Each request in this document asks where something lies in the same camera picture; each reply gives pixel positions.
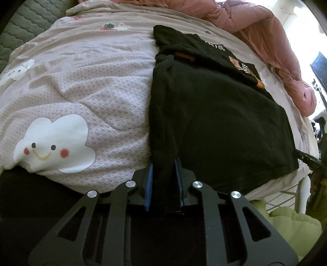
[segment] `pink blanket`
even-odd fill
[[[313,89],[301,78],[299,61],[286,37],[280,21],[262,7],[227,0],[111,0],[118,4],[132,4],[167,8],[212,22],[245,42],[261,60],[275,68],[287,93],[303,116],[311,115],[316,108]]]

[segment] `red cheek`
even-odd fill
[[[25,148],[25,149],[24,149],[24,154],[25,154],[25,155],[29,155],[29,149]]]
[[[67,150],[67,149],[62,149],[61,151],[60,151],[60,157],[61,158],[67,158],[69,156],[69,150]]]

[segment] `bed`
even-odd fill
[[[79,193],[90,189],[104,193],[144,168],[150,155],[147,106],[158,52],[151,33],[157,24],[196,33],[254,64],[267,91],[286,110],[296,148],[318,157],[310,121],[301,116],[279,77],[235,36],[173,10],[105,0],[75,5],[69,0],[27,0],[0,36],[2,170],[19,164]],[[4,79],[19,70],[23,74]],[[75,131],[67,131],[68,124]],[[57,129],[53,136],[50,132]],[[44,142],[60,152],[61,158],[87,154],[83,164],[22,160],[25,141],[35,148],[32,136],[39,131],[44,131]],[[77,139],[79,148],[63,151],[58,145],[53,147],[49,140],[62,140],[54,139],[60,134],[67,136],[63,140],[66,146]],[[265,200],[269,211],[290,206],[305,213],[309,173],[307,165],[299,161],[298,170],[271,180],[246,197]]]

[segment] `cloud print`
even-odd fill
[[[37,118],[17,143],[14,162],[29,164],[32,172],[81,172],[95,160],[94,150],[85,146],[87,136],[87,123],[80,115],[66,115],[53,123],[45,117]]]

